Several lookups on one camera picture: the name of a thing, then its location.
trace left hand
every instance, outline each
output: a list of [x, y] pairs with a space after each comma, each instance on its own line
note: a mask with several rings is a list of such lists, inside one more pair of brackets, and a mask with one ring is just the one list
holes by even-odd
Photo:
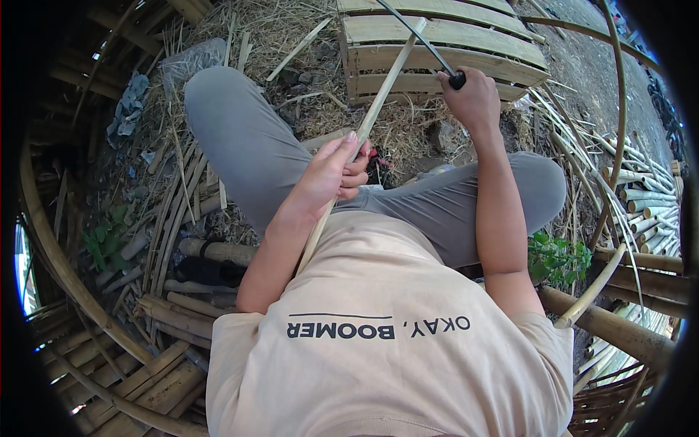
[[282, 207], [301, 217], [317, 222], [325, 212], [325, 205], [335, 196], [353, 199], [359, 194], [359, 185], [366, 184], [371, 143], [366, 141], [353, 162], [347, 162], [356, 150], [354, 131], [337, 140], [329, 141], [318, 149], [308, 163]]

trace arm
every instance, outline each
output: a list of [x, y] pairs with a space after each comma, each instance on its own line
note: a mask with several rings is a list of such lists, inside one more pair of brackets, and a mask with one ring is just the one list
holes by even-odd
[[439, 73], [445, 101], [468, 129], [478, 154], [476, 247], [483, 266], [486, 292], [503, 312], [544, 315], [527, 270], [527, 234], [519, 190], [505, 153], [500, 99], [495, 81], [481, 71], [459, 67], [466, 84], [452, 89]]
[[301, 257], [306, 239], [325, 205], [337, 195], [352, 199], [359, 185], [366, 184], [364, 171], [370, 143], [362, 145], [352, 163], [347, 160], [356, 150], [356, 134], [324, 144], [282, 202], [265, 230], [250, 266], [238, 288], [236, 306], [243, 313], [266, 314], [279, 300]]

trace beige t-shirt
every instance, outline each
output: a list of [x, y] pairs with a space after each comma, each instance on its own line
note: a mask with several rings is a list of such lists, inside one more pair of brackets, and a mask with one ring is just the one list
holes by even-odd
[[409, 224], [336, 213], [267, 315], [214, 323], [209, 432], [558, 437], [572, 340], [541, 315], [505, 316]]

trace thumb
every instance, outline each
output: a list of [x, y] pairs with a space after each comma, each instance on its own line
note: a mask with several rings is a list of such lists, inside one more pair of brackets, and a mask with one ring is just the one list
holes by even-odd
[[442, 90], [444, 92], [446, 92], [449, 89], [452, 89], [452, 86], [449, 85], [449, 75], [446, 74], [444, 71], [437, 72], [437, 80], [439, 80], [442, 83]]
[[330, 155], [329, 159], [338, 165], [344, 166], [348, 161], [354, 161], [358, 150], [356, 132], [351, 131], [340, 144], [340, 147]]

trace gray pants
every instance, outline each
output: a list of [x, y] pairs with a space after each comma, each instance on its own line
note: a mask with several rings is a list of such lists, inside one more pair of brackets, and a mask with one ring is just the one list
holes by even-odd
[[[185, 87], [185, 105], [189, 128], [226, 193], [263, 236], [310, 153], [237, 70], [197, 73]], [[518, 152], [509, 158], [531, 234], [562, 209], [565, 178], [555, 162], [540, 155]], [[477, 167], [475, 162], [386, 191], [361, 190], [333, 211], [365, 210], [406, 221], [432, 242], [447, 266], [476, 264]]]

